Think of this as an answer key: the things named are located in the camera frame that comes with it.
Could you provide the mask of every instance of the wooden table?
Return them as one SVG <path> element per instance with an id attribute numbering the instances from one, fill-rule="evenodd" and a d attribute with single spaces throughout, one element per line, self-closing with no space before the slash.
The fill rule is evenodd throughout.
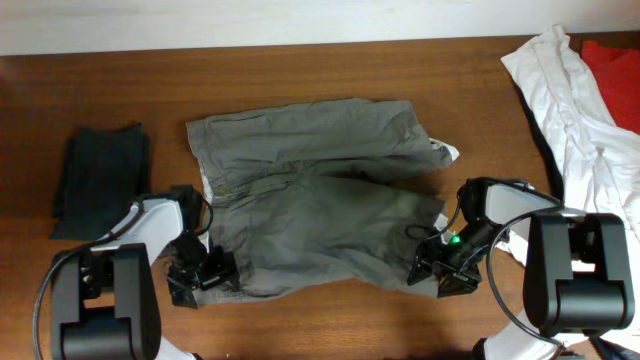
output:
<path id="1" fill-rule="evenodd" d="M 638 33 L 582 35 L 638 46 Z M 328 99 L 411 100 L 427 133 L 455 145 L 449 169 L 404 182 L 454 209 L 465 179 L 529 179 L 548 190 L 542 159 L 500 57 L 528 37 L 365 44 L 14 56 L 0 58 L 0 349 L 32 356 L 36 288 L 52 256 L 76 245 L 48 239 L 65 140 L 80 126 L 141 122 L 152 142 L 152 187 L 202 188 L 185 123 L 210 114 Z M 463 222 L 455 225 L 462 228 Z M 523 269 L 496 258 L 498 285 L 522 308 Z M 435 300 L 355 280 L 285 298 L 194 311 L 170 304 L 154 267 L 163 332 L 205 359 L 382 359 L 466 351 L 507 324 L 490 289 Z M 48 299 L 43 347 L 48 343 Z M 582 351 L 593 354 L 588 347 Z"/>

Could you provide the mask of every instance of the gray pants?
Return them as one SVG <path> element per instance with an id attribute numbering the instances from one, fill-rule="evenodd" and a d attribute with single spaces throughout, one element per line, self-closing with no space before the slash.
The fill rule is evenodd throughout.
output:
<path id="1" fill-rule="evenodd" d="M 211 116 L 187 124 L 214 206 L 209 234 L 235 253 L 240 291 L 196 291 L 199 304 L 251 302 L 356 277 L 408 287 L 417 243 L 408 224 L 433 225 L 444 204 L 392 188 L 443 168 L 455 149 L 433 143 L 410 102 L 361 99 Z"/>

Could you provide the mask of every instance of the white cloth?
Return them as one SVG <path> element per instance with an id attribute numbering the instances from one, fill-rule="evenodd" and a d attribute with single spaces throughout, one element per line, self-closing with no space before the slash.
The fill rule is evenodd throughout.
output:
<path id="1" fill-rule="evenodd" d="M 604 339 L 640 351 L 630 332 L 640 331 L 640 136 L 619 128 L 589 67 L 569 48 L 558 25 L 502 58 L 522 90 L 553 152 L 565 188 L 567 207 L 613 213 L 625 224 L 636 299 L 629 330 L 610 331 Z M 503 247 L 520 262 L 526 243 Z"/>

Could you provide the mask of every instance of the white wall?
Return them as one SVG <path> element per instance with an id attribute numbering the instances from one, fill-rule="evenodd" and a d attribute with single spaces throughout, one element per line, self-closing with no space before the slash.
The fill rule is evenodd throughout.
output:
<path id="1" fill-rule="evenodd" d="M 640 0 L 0 0 L 0 55 L 640 29 Z"/>

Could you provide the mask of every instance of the red cloth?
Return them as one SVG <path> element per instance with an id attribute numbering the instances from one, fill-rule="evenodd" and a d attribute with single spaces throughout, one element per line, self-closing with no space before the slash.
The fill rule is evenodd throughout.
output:
<path id="1" fill-rule="evenodd" d="M 582 60 L 591 68 L 616 124 L 640 134 L 640 51 L 585 41 Z"/>

